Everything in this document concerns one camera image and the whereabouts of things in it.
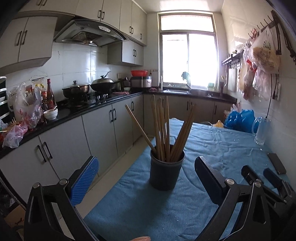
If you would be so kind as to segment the gloved right hand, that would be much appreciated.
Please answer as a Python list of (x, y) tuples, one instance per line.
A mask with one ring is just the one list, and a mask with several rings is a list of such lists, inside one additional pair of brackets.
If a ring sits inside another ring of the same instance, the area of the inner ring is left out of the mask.
[(142, 237), (136, 237), (132, 239), (131, 241), (151, 241), (151, 238), (148, 236), (142, 236)]

